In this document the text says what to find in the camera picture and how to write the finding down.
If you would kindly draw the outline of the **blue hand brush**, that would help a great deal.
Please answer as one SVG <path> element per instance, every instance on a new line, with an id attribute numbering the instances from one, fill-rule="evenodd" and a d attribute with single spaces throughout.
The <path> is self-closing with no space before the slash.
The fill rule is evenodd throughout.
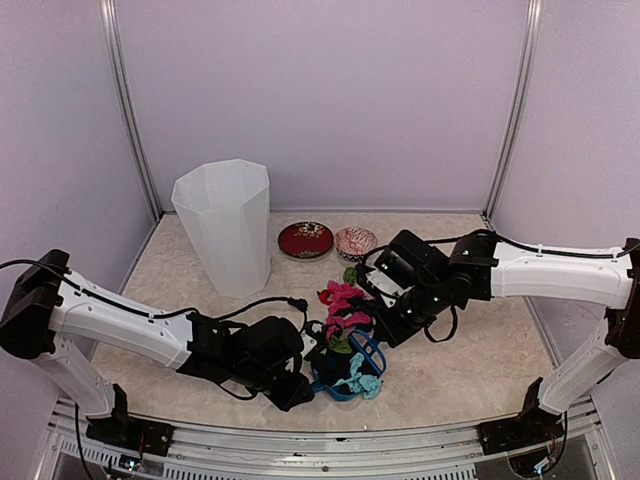
<path id="1" fill-rule="evenodd" d="M 368 333 L 362 330 L 353 330 L 349 335 L 351 347 L 363 355 L 364 360 L 371 366 L 375 375 L 380 377 L 387 370 L 387 360 L 379 347 L 379 343 Z"/>

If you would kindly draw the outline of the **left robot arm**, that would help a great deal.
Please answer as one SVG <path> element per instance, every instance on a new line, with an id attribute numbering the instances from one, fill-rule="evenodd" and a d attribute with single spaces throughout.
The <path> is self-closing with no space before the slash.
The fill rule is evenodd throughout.
<path id="1" fill-rule="evenodd" d="M 102 378 L 71 338 L 79 336 L 151 359 L 181 375 L 218 386 L 235 382 L 249 401 L 264 395 L 287 412 L 314 397 L 301 371 L 312 341 L 290 320 L 267 316 L 251 325 L 235 313 L 209 317 L 195 307 L 172 312 L 126 299 L 68 266 L 52 249 L 24 267 L 1 316 L 1 347 L 48 372 L 92 421 L 121 445 L 140 434 L 121 387 Z"/>

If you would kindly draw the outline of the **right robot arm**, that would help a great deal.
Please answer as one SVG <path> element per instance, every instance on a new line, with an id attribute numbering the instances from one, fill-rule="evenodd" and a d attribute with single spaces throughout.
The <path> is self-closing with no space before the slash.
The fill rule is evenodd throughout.
<path id="1" fill-rule="evenodd" d="M 511 426 L 523 444 L 546 432 L 551 418 L 619 365 L 639 357 L 639 241 L 604 249 L 522 244 L 489 230 L 454 238 L 443 253 L 436 240 L 408 230 L 382 248 L 373 265 L 358 269 L 358 283 L 378 297 L 379 341 L 396 347 L 427 332 L 444 311 L 457 313 L 471 300 L 542 297 L 601 305 L 596 330 L 551 374 L 534 382 Z"/>

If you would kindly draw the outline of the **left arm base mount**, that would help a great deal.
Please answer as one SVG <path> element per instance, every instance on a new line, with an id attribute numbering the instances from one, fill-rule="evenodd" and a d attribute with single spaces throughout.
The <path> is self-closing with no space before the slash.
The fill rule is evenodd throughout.
<path id="1" fill-rule="evenodd" d="M 86 436 L 107 445 L 135 450 L 140 454 L 168 455 L 175 428 L 168 423 L 131 416 L 127 395 L 117 384 L 112 385 L 114 403 L 105 418 L 87 416 Z"/>

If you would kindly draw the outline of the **blue dustpan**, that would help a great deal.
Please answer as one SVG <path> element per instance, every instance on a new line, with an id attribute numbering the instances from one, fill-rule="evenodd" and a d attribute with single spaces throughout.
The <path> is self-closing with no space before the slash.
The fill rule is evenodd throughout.
<path id="1" fill-rule="evenodd" d="M 318 379 L 316 377 L 316 374 L 312 369 L 311 369 L 311 372 L 312 372 L 312 376 L 313 376 L 312 388 L 313 388 L 313 391 L 315 393 L 317 393 L 317 392 L 327 393 L 333 400 L 338 401 L 338 402 L 346 402 L 346 401 L 353 400 L 353 399 L 355 399 L 357 397 L 362 397 L 361 395 L 348 394 L 347 389 L 345 387 L 341 387 L 339 390 L 334 390 L 332 387 L 329 387 L 329 386 L 326 386 L 326 385 L 322 385 L 318 381 Z M 365 373 L 370 373 L 370 374 L 375 374 L 375 372 L 371 369 L 371 366 L 365 367 L 364 368 L 364 372 Z"/>

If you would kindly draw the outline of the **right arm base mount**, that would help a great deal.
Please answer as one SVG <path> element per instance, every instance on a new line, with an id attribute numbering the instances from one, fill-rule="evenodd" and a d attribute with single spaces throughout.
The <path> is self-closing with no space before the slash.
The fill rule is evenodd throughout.
<path id="1" fill-rule="evenodd" d="M 566 433 L 563 416 L 540 408 L 538 394 L 543 378 L 527 389 L 521 411 L 512 417 L 487 421 L 477 426 L 484 455 L 508 452 L 550 441 Z"/>

